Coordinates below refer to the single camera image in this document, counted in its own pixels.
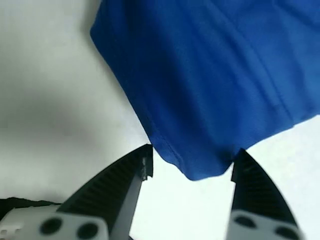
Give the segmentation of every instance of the white surface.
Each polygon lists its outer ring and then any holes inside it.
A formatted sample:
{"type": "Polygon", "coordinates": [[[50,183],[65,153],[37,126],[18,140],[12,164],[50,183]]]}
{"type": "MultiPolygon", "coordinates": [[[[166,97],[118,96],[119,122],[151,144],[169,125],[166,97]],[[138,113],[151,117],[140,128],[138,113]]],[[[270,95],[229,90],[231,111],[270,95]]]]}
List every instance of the white surface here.
{"type": "MultiPolygon", "coordinates": [[[[63,201],[148,141],[89,29],[98,0],[0,0],[0,198],[63,201]]],[[[283,192],[307,239],[318,239],[320,119],[249,152],[283,192]]],[[[222,240],[230,170],[187,180],[154,157],[132,225],[136,240],[222,240]]]]}

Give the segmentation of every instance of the blue cloth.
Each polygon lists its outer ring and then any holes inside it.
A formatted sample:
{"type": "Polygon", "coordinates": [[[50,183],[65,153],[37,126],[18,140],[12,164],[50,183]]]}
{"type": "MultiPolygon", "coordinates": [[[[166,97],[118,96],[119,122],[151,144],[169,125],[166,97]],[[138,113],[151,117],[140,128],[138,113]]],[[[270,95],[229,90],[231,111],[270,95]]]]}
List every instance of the blue cloth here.
{"type": "Polygon", "coordinates": [[[91,37],[191,180],[320,111],[319,0],[103,0],[91,37]]]}

